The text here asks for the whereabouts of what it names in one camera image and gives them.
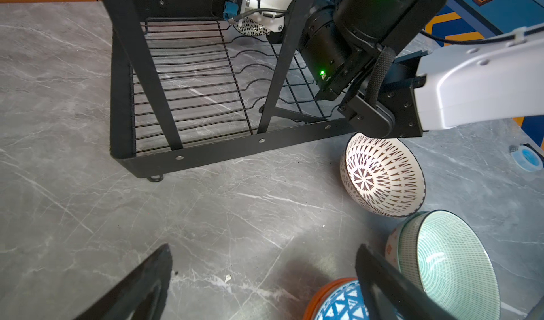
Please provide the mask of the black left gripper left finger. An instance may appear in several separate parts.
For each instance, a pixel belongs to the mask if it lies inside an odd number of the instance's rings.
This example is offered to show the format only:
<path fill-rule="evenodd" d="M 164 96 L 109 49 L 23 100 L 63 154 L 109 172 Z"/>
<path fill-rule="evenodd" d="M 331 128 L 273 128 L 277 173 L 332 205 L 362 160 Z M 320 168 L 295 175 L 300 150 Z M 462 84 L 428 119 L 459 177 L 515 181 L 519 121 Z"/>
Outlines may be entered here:
<path fill-rule="evenodd" d="M 163 244 L 76 318 L 160 319 L 167 302 L 171 272 L 170 247 Z"/>

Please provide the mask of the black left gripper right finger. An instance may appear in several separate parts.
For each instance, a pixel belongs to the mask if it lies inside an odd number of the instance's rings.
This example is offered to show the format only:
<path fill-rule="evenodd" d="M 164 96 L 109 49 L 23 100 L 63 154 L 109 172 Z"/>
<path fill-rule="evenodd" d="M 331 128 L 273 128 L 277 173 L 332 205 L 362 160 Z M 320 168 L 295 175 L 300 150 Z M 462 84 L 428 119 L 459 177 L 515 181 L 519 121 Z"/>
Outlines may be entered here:
<path fill-rule="evenodd" d="M 356 274 L 371 319 L 452 319 L 368 245 L 356 253 Z"/>

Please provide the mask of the blue triangle patterned bowl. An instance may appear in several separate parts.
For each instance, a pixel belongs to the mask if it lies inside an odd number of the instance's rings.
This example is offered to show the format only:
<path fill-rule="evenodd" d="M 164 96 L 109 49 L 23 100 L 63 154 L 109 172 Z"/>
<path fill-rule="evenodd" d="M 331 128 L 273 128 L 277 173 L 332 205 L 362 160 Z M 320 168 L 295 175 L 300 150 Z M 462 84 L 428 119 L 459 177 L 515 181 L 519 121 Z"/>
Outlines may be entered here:
<path fill-rule="evenodd" d="M 370 319 L 356 279 L 335 290 L 319 309 L 316 319 Z"/>

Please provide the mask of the beige brown patterned bowl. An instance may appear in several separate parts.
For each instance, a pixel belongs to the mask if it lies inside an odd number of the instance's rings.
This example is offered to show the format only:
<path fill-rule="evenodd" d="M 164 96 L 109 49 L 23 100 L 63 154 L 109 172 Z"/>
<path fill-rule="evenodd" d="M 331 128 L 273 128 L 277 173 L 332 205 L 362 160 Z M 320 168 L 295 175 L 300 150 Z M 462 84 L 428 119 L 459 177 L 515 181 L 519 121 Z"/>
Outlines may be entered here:
<path fill-rule="evenodd" d="M 234 22 L 232 25 L 242 35 L 257 37 L 271 33 L 268 28 L 247 17 Z"/>

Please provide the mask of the orange bowl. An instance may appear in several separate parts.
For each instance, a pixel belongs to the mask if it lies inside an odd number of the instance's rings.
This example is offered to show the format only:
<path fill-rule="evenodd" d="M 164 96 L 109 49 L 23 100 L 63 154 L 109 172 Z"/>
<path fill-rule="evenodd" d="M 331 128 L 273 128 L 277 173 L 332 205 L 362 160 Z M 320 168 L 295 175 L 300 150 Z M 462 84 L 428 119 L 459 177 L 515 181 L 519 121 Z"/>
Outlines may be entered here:
<path fill-rule="evenodd" d="M 356 278 L 340 278 L 337 280 L 328 283 L 326 286 L 322 287 L 310 300 L 308 306 L 306 307 L 303 320 L 313 320 L 316 319 L 317 313 L 321 306 L 324 304 L 325 300 L 338 288 L 341 286 L 350 283 L 356 280 Z"/>

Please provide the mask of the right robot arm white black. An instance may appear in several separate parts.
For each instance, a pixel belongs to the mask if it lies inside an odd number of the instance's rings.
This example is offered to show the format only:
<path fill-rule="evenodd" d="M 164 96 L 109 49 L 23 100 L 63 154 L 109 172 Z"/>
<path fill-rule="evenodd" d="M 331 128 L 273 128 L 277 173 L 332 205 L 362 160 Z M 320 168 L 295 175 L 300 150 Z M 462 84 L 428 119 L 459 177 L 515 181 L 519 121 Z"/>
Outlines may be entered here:
<path fill-rule="evenodd" d="M 447 0 L 314 0 L 298 49 L 319 101 L 375 139 L 543 114 L 543 27 L 403 49 Z"/>

